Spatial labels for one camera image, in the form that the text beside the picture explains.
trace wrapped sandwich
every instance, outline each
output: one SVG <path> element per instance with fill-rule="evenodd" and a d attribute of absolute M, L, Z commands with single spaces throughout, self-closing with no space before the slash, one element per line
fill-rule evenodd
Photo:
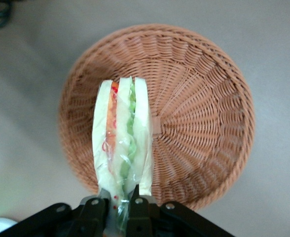
<path fill-rule="evenodd" d="M 139 184 L 151 195 L 152 129 L 146 81 L 102 82 L 94 111 L 92 146 L 99 189 L 111 194 L 108 225 L 124 232 L 128 194 Z"/>

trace lettuce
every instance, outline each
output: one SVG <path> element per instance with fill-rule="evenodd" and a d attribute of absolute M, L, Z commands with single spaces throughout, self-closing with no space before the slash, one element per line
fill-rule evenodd
<path fill-rule="evenodd" d="M 122 232 L 125 232 L 126 230 L 126 224 L 127 224 L 127 218 L 128 218 L 128 193 L 125 191 L 125 184 L 128 180 L 129 172 L 131 169 L 131 165 L 134 162 L 134 158 L 136 155 L 136 143 L 135 139 L 133 137 L 133 124 L 134 124 L 134 118 L 135 118 L 135 108 L 136 108 L 136 95 L 135 95 L 135 83 L 132 81 L 131 88 L 130 88 L 130 118 L 128 119 L 128 122 L 126 124 L 127 132 L 130 136 L 130 146 L 128 151 L 127 159 L 124 159 L 121 169 L 120 169 L 120 175 L 123 179 L 122 183 L 122 190 L 123 190 L 123 199 L 121 205 L 118 207 L 118 227 Z"/>

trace basket rim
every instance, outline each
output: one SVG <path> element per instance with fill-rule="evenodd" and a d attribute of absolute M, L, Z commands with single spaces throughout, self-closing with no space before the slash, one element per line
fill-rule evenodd
<path fill-rule="evenodd" d="M 170 32 L 173 34 L 179 34 L 182 36 L 186 36 L 188 41 L 191 41 L 192 43 L 198 42 L 199 48 L 209 55 L 213 60 L 215 60 L 220 67 L 229 67 L 230 70 L 225 70 L 225 72 L 230 76 L 230 78 L 236 82 L 236 86 L 239 87 L 240 91 L 243 91 L 244 94 L 242 94 L 242 106 L 243 108 L 248 108 L 248 110 L 244 110 L 245 112 L 245 131 L 248 132 L 248 136 L 243 137 L 243 143 L 246 143 L 247 146 L 243 146 L 243 149 L 241 150 L 240 154 L 243 154 L 243 156 L 239 156 L 238 160 L 235 162 L 234 167 L 232 170 L 230 170 L 230 173 L 227 175 L 227 177 L 222 180 L 221 184 L 214 190 L 212 190 L 207 195 L 203 196 L 202 198 L 198 199 L 198 201 L 191 201 L 187 206 L 191 209 L 197 210 L 199 208 L 202 208 L 204 206 L 207 206 L 208 204 L 212 203 L 213 201 L 219 199 L 222 197 L 228 190 L 231 188 L 231 186 L 234 184 L 234 182 L 240 177 L 247 160 L 251 153 L 251 148 L 254 143 L 254 128 L 255 128 L 255 117 L 254 117 L 254 106 L 253 106 L 253 99 L 251 95 L 251 91 L 249 86 L 247 85 L 246 81 L 244 80 L 244 77 L 237 67 L 237 65 L 233 62 L 233 60 L 216 44 L 214 44 L 212 41 L 207 39 L 206 37 L 188 30 L 183 27 L 179 26 L 172 26 L 172 25 L 166 25 L 166 24 L 141 24 L 141 25 L 133 25 L 127 28 L 119 29 L 117 31 L 114 31 L 113 33 L 110 33 L 109 35 L 101 38 L 96 43 L 94 43 L 92 46 L 90 46 L 87 50 L 84 51 L 84 53 L 76 60 L 73 67 L 71 68 L 68 79 L 64 84 L 63 90 L 62 90 L 62 96 L 60 100 L 59 105 L 59 117 L 58 117 L 58 124 L 59 124 L 59 132 L 60 132 L 60 142 L 62 144 L 64 153 L 67 156 L 68 161 L 69 155 L 74 153 L 73 147 L 67 147 L 66 144 L 71 144 L 71 136 L 69 134 L 69 131 L 66 129 L 68 126 L 68 122 L 65 120 L 62 120 L 63 114 L 65 112 L 64 105 L 67 101 L 70 100 L 71 93 L 69 92 L 68 88 L 71 87 L 73 80 L 78 72 L 81 71 L 81 69 L 85 66 L 85 59 L 98 52 L 99 50 L 102 50 L 104 46 L 108 45 L 109 43 L 112 43 L 115 39 L 120 38 L 124 35 L 130 35 L 133 33 L 139 33 L 139 32 Z M 73 172 L 75 172 L 76 176 L 82 181 L 82 183 L 90 190 L 92 188 L 89 186 L 89 184 L 82 178 L 82 175 L 78 173 L 78 170 L 76 170 L 71 164 L 70 164 Z"/>

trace gray floor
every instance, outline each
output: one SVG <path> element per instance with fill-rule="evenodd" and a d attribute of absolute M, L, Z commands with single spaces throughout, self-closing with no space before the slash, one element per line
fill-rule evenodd
<path fill-rule="evenodd" d="M 22 220 L 89 192 L 61 151 L 57 108 L 81 53 L 114 30 L 166 23 L 230 55 L 252 90 L 249 162 L 220 200 L 199 211 L 238 237 L 290 237 L 290 0 L 26 0 L 0 30 L 0 216 Z"/>

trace round basket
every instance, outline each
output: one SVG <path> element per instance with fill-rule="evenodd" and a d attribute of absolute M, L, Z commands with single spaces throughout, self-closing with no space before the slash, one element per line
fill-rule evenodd
<path fill-rule="evenodd" d="M 199 34 L 169 25 L 116 31 L 76 62 L 59 108 L 61 142 L 78 178 L 98 191 L 92 119 L 100 83 L 145 78 L 154 126 L 152 194 L 198 209 L 245 167 L 254 139 L 250 90 L 235 63 Z"/>

